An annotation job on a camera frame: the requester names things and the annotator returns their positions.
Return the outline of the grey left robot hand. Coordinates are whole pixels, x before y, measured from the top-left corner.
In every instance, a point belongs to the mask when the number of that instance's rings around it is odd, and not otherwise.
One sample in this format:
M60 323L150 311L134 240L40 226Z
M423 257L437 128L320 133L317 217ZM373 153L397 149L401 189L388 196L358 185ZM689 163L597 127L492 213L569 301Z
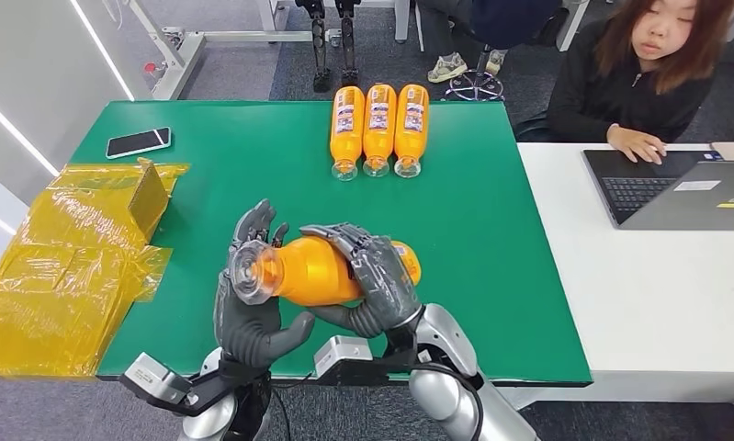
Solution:
M223 352L252 367L269 368L310 337L315 317L301 312L287 328L281 326L278 299L248 305L235 293L236 254L245 243L258 240L278 247L283 244L288 225L283 222L273 234L270 225L277 211L266 198L247 210L235 226L225 267L220 271L213 311L214 333Z

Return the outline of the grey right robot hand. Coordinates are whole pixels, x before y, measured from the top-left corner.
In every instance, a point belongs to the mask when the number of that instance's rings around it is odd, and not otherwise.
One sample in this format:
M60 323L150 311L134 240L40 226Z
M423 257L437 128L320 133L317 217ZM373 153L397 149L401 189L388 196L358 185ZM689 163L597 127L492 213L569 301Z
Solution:
M311 224L300 228L319 237L342 254L362 292L355 307L309 307L317 318L364 338L376 337L412 319L422 308L408 270L384 235L373 235L354 224Z

